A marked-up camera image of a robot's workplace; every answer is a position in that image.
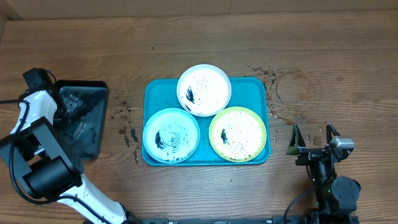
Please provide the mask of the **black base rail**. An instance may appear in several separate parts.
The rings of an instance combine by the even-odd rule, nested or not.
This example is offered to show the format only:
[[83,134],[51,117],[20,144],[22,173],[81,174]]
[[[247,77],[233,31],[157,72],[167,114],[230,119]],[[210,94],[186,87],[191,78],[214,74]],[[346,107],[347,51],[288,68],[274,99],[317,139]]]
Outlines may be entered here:
[[311,223],[352,223],[360,224],[358,217],[351,218],[334,218],[331,220],[315,218],[315,215],[293,215],[287,216],[284,220],[283,215],[276,215],[272,218],[232,218],[232,219],[185,219],[185,220],[169,220],[167,218],[144,218],[141,220],[125,221],[123,223],[139,223],[139,224],[311,224]]

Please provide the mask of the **white plate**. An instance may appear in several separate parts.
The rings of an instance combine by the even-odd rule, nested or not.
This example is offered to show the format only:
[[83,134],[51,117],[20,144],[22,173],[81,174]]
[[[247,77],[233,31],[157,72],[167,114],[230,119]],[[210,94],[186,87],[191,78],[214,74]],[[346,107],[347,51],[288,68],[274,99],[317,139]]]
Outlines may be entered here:
[[177,99],[182,108],[195,116],[213,116],[226,108],[232,86],[222,69],[199,64],[183,72],[177,82]]

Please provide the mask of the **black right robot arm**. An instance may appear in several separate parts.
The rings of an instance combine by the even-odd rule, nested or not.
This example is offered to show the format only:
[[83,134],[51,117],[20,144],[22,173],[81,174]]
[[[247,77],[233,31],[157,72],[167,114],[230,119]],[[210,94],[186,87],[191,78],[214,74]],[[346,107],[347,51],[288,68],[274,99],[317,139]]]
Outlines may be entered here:
[[[358,223],[351,214],[357,209],[361,185],[349,177],[339,177],[335,164],[348,158],[354,150],[351,138],[343,137],[332,124],[326,126],[326,145],[309,149],[305,145],[298,124],[292,128],[292,139],[287,155],[297,156],[295,164],[304,166],[313,187],[299,195],[285,209],[284,223]],[[301,198],[315,194],[317,208],[300,217],[289,216],[292,206]]]

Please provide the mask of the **light blue plate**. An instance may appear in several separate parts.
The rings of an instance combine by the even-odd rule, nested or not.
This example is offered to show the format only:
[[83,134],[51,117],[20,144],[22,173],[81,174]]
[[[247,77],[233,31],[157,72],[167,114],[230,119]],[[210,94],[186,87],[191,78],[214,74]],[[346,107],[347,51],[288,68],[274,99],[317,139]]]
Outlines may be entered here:
[[166,108],[146,122],[142,140],[148,155],[161,164],[177,164],[193,155],[200,143],[200,127],[185,110]]

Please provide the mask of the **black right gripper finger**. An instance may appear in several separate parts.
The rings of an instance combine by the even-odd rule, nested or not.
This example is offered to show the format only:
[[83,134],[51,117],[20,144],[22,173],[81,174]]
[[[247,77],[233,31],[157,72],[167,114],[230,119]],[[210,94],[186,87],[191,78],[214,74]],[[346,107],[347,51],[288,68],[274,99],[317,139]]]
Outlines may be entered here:
[[292,126],[292,137],[290,140],[289,147],[286,150],[286,154],[299,155],[306,149],[307,147],[300,132],[299,126],[297,123],[294,123]]
[[340,137],[339,132],[333,127],[331,123],[326,126],[326,143],[330,145],[334,144],[336,140]]

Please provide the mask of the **black water tray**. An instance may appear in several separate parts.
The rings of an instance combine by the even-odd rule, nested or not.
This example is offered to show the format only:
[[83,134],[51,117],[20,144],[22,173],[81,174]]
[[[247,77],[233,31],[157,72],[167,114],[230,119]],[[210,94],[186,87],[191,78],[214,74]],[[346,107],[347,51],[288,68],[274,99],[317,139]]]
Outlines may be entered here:
[[103,135],[109,89],[103,81],[60,80],[60,96],[75,95],[83,101],[72,124],[53,124],[73,152],[83,160],[98,158]]

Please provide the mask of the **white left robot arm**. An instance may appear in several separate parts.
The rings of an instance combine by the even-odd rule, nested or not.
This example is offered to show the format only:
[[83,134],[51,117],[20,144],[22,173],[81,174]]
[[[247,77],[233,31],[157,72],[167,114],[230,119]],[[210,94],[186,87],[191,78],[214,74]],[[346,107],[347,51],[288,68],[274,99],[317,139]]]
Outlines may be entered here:
[[83,161],[99,156],[109,90],[105,82],[57,80],[44,68],[23,74],[20,115],[1,139],[1,159],[16,192],[29,203],[62,203],[87,223],[139,223],[85,175]]

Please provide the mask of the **yellow rimmed plate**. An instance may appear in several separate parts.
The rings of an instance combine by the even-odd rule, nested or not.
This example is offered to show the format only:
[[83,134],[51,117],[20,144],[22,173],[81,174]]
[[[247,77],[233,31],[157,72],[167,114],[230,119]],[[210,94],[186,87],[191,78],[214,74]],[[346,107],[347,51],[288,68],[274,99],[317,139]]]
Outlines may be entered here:
[[267,129],[257,113],[233,106],[212,119],[208,137],[217,155],[230,162],[243,163],[261,153],[267,142]]

